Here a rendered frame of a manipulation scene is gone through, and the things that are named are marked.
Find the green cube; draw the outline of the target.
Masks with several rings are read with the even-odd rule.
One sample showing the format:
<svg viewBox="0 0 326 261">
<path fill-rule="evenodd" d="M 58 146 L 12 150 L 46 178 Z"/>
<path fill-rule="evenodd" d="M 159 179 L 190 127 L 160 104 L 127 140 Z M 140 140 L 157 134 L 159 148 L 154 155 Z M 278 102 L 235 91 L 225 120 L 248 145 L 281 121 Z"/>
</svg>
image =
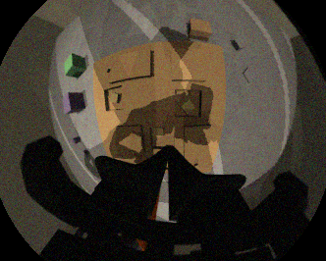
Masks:
<svg viewBox="0 0 326 261">
<path fill-rule="evenodd" d="M 71 53 L 69 55 L 67 63 L 64 63 L 65 76 L 72 76 L 73 78 L 80 78 L 85 71 L 84 57 L 76 55 L 76 53 Z"/>
</svg>

